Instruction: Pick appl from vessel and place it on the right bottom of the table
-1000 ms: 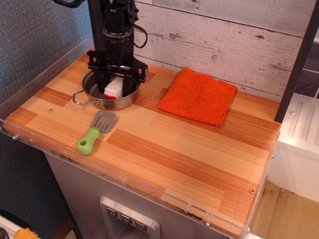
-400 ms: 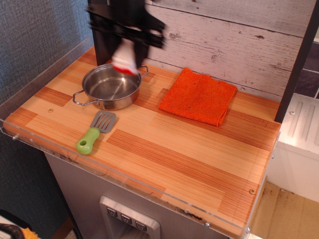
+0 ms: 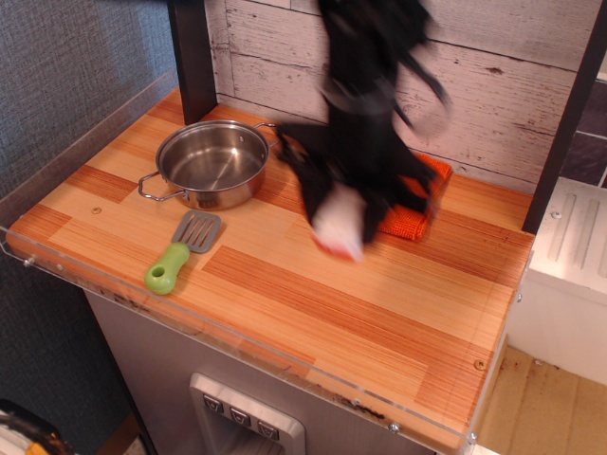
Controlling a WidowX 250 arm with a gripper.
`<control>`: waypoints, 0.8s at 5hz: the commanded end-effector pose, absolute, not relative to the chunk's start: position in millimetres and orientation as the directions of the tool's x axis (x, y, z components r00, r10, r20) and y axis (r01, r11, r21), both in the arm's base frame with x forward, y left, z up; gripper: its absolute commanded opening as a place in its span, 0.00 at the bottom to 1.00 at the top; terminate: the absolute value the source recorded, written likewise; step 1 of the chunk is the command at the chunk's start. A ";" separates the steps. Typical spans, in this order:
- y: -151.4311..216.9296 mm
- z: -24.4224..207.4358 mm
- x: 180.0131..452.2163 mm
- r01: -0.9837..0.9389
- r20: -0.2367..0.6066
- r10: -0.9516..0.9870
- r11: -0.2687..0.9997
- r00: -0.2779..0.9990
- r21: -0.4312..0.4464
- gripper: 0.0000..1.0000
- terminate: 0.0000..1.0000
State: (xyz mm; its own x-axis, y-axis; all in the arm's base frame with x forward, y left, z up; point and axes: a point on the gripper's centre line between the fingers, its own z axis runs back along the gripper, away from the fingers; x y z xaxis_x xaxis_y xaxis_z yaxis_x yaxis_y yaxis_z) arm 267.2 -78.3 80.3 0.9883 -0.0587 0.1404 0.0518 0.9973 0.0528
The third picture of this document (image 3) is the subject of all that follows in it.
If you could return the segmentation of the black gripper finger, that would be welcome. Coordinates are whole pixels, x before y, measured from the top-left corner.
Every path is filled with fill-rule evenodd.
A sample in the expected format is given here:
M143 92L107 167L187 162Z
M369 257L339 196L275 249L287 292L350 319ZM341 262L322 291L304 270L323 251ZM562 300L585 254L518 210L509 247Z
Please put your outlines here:
M305 215L310 226L313 225L317 211L325 202L335 184L341 181L341 173L333 166L304 163L296 171L301 187L301 196Z
M361 187L359 194L365 203L363 211L362 242L374 241L380 223L387 212L398 202L398 195L392 189L373 189Z

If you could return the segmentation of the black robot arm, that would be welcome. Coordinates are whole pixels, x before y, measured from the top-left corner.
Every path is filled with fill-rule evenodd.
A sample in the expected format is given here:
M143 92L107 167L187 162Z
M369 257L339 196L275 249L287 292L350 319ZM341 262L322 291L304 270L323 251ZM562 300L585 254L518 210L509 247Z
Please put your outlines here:
M283 122L280 158L297 175L304 209L318 225L338 188L361 201L356 241L371 243L394 207L424 214L429 200L413 193L406 178L425 191L435 171L398 136L393 116L406 115L395 97L399 68L409 68L442 103L447 93L412 51L427 40L430 14L419 1L321 1L328 36L328 70L321 93L324 125Z

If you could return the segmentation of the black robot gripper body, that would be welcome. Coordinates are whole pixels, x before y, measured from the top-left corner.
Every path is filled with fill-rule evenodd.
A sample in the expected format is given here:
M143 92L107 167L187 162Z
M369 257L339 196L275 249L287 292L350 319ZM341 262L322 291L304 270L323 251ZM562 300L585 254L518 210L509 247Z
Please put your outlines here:
M277 134L284 144L280 158L294 173L304 163L333 166L342 175L340 182L356 189L389 189L401 175L426 186L431 171L395 132L391 88L379 82L374 90L360 94L326 79L322 95L328 122L279 124Z

